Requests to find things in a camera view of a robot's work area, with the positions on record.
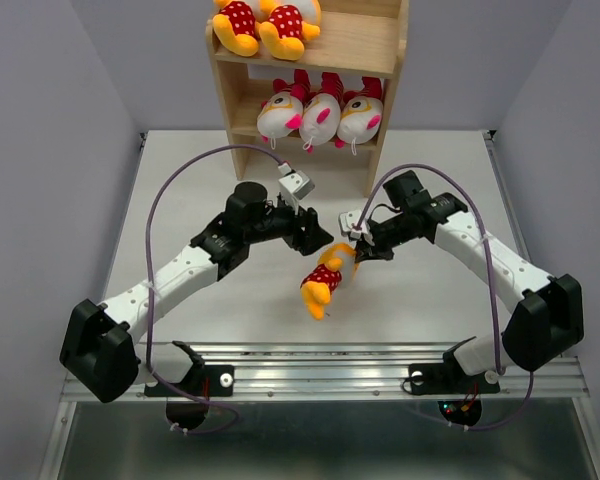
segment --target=wooden shelf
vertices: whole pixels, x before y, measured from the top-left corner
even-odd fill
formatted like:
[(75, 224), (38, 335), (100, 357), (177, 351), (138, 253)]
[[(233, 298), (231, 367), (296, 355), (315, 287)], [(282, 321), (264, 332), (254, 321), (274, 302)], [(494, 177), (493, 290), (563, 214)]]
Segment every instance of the wooden shelf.
[[(368, 195), (380, 162), (407, 50), (409, 0), (321, 0), (320, 4), (321, 35), (305, 45), (305, 53), (297, 62), (275, 59), (262, 45), (253, 57), (234, 55), (220, 44), (214, 34), (212, 14), (207, 22), (205, 37), (227, 129), (227, 140), (229, 143), (250, 144), (260, 138), (256, 121), (262, 102), (272, 95), (272, 84), (271, 80), (250, 78), (248, 65), (303, 68), (382, 78), (384, 113), (380, 129), (373, 140), (356, 146), (358, 150), (369, 153), (365, 187)], [(293, 132), (280, 142), (302, 145), (298, 132)], [(330, 143), (331, 148), (335, 148), (335, 142)], [(245, 174), (249, 153), (247, 149), (231, 153), (238, 180)]]
[[(236, 135), (246, 135), (249, 137), (260, 137), (260, 132), (256, 127), (256, 120), (258, 114), (262, 110), (262, 102), (266, 101), (273, 95), (273, 90), (270, 80), (249, 80), (238, 104), (235, 108), (233, 117), (229, 122), (229, 129), (231, 133)], [(297, 140), (301, 142), (300, 134), (292, 132), (289, 135), (291, 141)], [(374, 137), (367, 143), (362, 145), (356, 145), (358, 150), (374, 150), (377, 145), (377, 137)]]
[(218, 45), (215, 58), (223, 62), (304, 68), (391, 78), (399, 49), (397, 18), (323, 12), (320, 36), (306, 45), (297, 62), (275, 59), (260, 45), (253, 57), (241, 57)]

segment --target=glass panel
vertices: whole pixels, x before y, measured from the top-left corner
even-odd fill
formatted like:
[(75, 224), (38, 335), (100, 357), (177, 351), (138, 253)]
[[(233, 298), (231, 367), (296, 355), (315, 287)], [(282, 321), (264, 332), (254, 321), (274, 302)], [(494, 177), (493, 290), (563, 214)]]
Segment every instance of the glass panel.
[[(506, 417), (518, 405), (484, 402), (481, 424)], [(228, 432), (185, 438), (169, 431), (162, 403), (85, 403), (77, 408), (60, 478), (595, 478), (568, 399), (533, 400), (510, 425), (486, 433), (464, 433), (408, 411), (417, 406), (241, 405), (244, 420)], [(419, 408), (439, 416), (435, 402)]]

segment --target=white table surface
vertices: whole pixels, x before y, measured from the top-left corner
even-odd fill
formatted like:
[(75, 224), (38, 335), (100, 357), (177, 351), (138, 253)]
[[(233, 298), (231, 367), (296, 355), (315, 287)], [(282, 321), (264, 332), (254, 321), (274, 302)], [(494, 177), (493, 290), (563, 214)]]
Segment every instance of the white table surface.
[[(152, 131), (137, 179), (107, 289), (107, 297), (146, 277), (144, 226), (153, 198), (182, 163), (226, 144), (222, 131)], [(278, 147), (278, 153), (285, 153)], [(361, 208), (366, 156), (325, 147), (320, 155), (292, 161), (315, 182), (305, 199), (321, 225), (339, 241), (340, 212)], [(443, 169), (472, 195), (487, 229), (515, 249), (513, 233), (480, 132), (391, 131), (378, 178), (406, 162)], [(418, 172), (432, 196), (453, 189), (428, 172)], [(277, 194), (272, 161), (252, 160), (245, 180)], [(153, 229), (154, 264), (162, 266), (224, 209), (236, 180), (229, 153), (203, 160), (176, 180), (163, 197)], [(377, 201), (385, 201), (384, 191)], [(315, 267), (318, 254), (302, 257), (282, 240), (251, 248), (249, 259), (220, 283), (199, 291), (156, 327), (157, 341), (189, 342), (457, 342), (490, 331), (486, 286), (456, 259), (426, 240), (396, 249), (392, 262), (366, 262), (347, 289), (337, 290), (330, 316), (311, 319), (299, 284)], [(509, 314), (502, 304), (501, 325)]]

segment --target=white backdrop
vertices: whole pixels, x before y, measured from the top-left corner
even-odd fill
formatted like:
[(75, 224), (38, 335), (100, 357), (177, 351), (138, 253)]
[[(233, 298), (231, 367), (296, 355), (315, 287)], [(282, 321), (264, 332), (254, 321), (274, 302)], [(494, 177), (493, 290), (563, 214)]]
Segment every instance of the white backdrop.
[(577, 347), (600, 422), (600, 0), (575, 0), (496, 145), (534, 262), (583, 285)]
[(0, 2), (0, 480), (38, 476), (67, 320), (102, 293), (137, 153), (71, 5)]
[[(143, 130), (223, 127), (204, 43), (211, 0), (71, 2)], [(497, 128), (569, 3), (411, 0), (392, 126)]]

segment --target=red polka dot plush toy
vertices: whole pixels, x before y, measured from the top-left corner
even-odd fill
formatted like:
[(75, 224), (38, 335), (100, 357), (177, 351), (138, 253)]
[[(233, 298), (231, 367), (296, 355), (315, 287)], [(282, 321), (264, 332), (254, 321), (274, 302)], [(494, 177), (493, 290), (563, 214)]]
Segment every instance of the red polka dot plush toy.
[(318, 0), (261, 0), (260, 7), (267, 15), (260, 25), (260, 38), (275, 58), (300, 59), (305, 42), (320, 35)]
[(382, 82), (379, 78), (362, 77), (364, 88), (359, 92), (347, 92), (342, 109), (336, 147), (351, 145), (356, 154), (356, 145), (366, 143), (376, 136), (382, 121)]
[(275, 148), (276, 139), (286, 137), (302, 125), (302, 112), (311, 83), (306, 70), (295, 70), (293, 80), (292, 84), (279, 78), (274, 80), (275, 95), (262, 103), (258, 115), (258, 131), (262, 140), (271, 143), (271, 148)]
[(353, 280), (359, 265), (355, 258), (353, 248), (346, 243), (337, 243), (320, 256), (318, 266), (302, 281), (302, 300), (314, 319), (322, 320), (333, 292)]
[(300, 136), (304, 150), (311, 153), (314, 146), (331, 140), (340, 124), (343, 87), (337, 73), (322, 74), (322, 88), (304, 107)]
[(220, 8), (213, 17), (213, 31), (227, 50), (243, 57), (258, 52), (256, 38), (260, 23), (266, 15), (260, 0), (214, 0)]

